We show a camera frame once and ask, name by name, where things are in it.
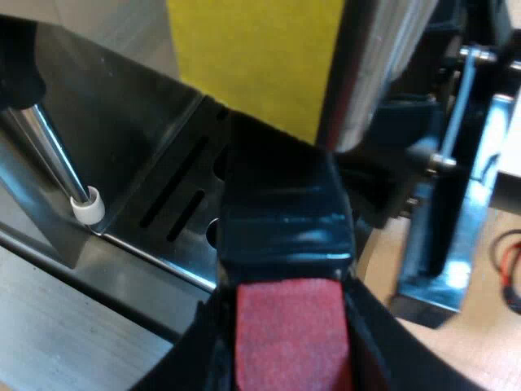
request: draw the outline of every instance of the metal screw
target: metal screw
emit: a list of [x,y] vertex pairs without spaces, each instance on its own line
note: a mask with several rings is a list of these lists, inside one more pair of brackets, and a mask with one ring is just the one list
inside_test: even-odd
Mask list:
[[341,280],[342,279],[342,270],[341,269],[335,269],[335,278],[337,280]]
[[410,218],[413,215],[414,209],[420,205],[420,200],[415,197],[409,197],[405,202],[404,209],[400,212],[401,217]]
[[521,72],[521,61],[512,61],[509,68],[512,71]]
[[497,55],[492,51],[488,51],[485,48],[475,49],[469,46],[462,46],[459,50],[459,59],[465,61],[466,57],[470,53],[474,53],[475,62],[477,65],[482,64],[495,64],[497,62]]
[[429,157],[427,174],[430,176],[445,174],[456,167],[456,161],[452,157],[443,157],[440,153],[433,153]]

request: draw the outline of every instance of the black plastic piece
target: black plastic piece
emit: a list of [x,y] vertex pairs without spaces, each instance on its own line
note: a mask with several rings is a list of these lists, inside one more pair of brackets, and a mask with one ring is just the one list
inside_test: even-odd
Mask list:
[[344,278],[355,246],[334,157],[241,114],[232,129],[217,232],[230,284]]
[[376,228],[400,214],[440,143],[440,105],[407,99],[381,104],[362,143],[337,157],[352,207]]
[[359,280],[344,285],[356,389],[479,390],[414,338]]
[[37,24],[0,16],[0,110],[30,108],[46,85],[34,59]]
[[200,301],[181,340],[132,390],[234,389],[234,302],[233,292],[219,288]]

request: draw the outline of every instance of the red wire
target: red wire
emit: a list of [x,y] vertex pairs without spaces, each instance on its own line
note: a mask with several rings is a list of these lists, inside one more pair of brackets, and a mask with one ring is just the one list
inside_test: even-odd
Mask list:
[[511,285],[512,282],[512,276],[510,275],[509,268],[508,268],[508,260],[509,255],[517,248],[521,248],[521,241],[516,242],[508,247],[507,250],[503,253],[503,256],[501,257],[501,284],[504,287],[508,287]]

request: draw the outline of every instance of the aluminum surface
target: aluminum surface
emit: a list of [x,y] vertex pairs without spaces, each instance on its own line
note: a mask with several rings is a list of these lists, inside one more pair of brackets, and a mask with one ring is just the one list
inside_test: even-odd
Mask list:
[[198,106],[201,95],[69,31],[37,28],[43,106],[85,184],[102,195],[103,231]]
[[72,197],[77,203],[88,202],[89,191],[80,180],[45,108],[37,103],[24,110],[11,110],[11,115],[65,194]]
[[217,251],[206,233],[224,186],[218,165],[229,140],[226,117],[205,99],[104,233],[208,291],[216,286]]
[[138,64],[177,77],[164,0],[0,0],[0,14],[62,26]]
[[[55,192],[65,198],[59,189]],[[49,218],[42,229],[0,186],[0,246],[155,334],[176,340],[190,325],[197,302],[208,299],[175,275],[40,211],[40,226]],[[51,227],[60,239],[60,254],[43,234]]]
[[346,2],[317,142],[337,152],[363,138],[388,83],[400,76],[436,0]]
[[128,389],[172,348],[2,247],[0,314],[0,380],[13,389]]
[[496,186],[491,201],[494,208],[506,212],[521,214],[521,99],[517,99],[516,108],[506,142],[501,151],[497,172]]
[[[3,185],[0,221],[12,226],[11,217],[15,222],[18,215],[29,217],[50,244],[53,258],[73,268],[90,235],[76,221],[67,196],[13,121],[6,112],[0,115],[0,182]],[[9,199],[6,190],[19,207],[13,201],[3,200]]]

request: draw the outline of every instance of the metal rod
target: metal rod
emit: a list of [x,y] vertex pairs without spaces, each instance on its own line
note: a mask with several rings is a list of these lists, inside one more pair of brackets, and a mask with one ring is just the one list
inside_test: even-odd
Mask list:
[[11,114],[67,196],[77,203],[89,202],[89,191],[74,169],[44,107],[37,103],[24,110],[11,110]]
[[475,76],[475,59],[478,56],[480,50],[476,48],[470,48],[470,54],[465,58],[465,68],[463,69],[462,84],[459,88],[458,97],[454,104],[452,116],[447,126],[447,132],[443,143],[441,145],[441,155],[444,158],[451,157],[453,154],[454,145],[456,144],[456,138],[458,137],[459,128],[462,124],[463,114],[465,114],[466,103],[469,100],[471,94],[472,84]]
[[473,51],[474,59],[477,65],[480,64],[495,64],[497,62],[497,55],[493,51],[488,51],[485,48],[475,47],[474,50],[470,46],[462,46],[459,50],[459,58],[465,61],[468,55]]

